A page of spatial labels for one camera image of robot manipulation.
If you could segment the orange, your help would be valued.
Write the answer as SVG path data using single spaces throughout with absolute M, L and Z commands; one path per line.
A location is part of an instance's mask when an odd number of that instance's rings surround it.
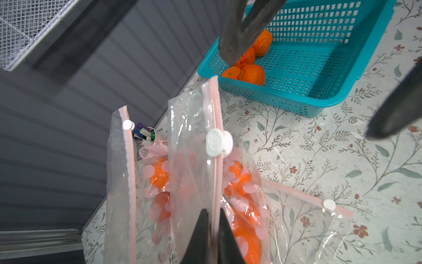
M 249 64 L 241 69 L 238 80 L 264 86 L 266 82 L 266 73 L 261 66 Z
M 235 63 L 235 67 L 243 69 L 247 65 L 255 64 L 256 54 L 253 47 L 249 48 L 247 52 Z
M 239 67 L 232 66 L 222 73 L 222 77 L 238 80 L 240 73 L 241 69 Z

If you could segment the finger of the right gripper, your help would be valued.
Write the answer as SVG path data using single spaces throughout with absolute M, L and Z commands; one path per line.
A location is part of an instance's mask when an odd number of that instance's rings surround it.
M 244 16 L 247 1 L 226 1 L 218 44 L 220 57 L 234 66 L 286 3 L 287 0 L 255 1 Z
M 368 124 L 368 140 L 385 139 L 422 117 L 422 64 L 390 94 Z

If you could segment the orange fruit taken out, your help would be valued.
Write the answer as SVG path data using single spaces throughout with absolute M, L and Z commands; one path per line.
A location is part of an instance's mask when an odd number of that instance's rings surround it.
M 273 42 L 273 36 L 268 30 L 263 30 L 263 32 L 256 39 L 252 48 L 255 51 L 256 57 L 264 57 Z

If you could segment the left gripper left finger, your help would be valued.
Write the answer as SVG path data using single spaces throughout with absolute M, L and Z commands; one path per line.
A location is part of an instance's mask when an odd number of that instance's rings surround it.
M 207 264 L 209 252 L 209 214 L 201 210 L 181 264 Z

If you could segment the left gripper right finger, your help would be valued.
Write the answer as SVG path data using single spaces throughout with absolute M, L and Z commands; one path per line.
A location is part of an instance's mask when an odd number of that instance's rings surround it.
M 224 209 L 220 209 L 218 264 L 245 264 Z

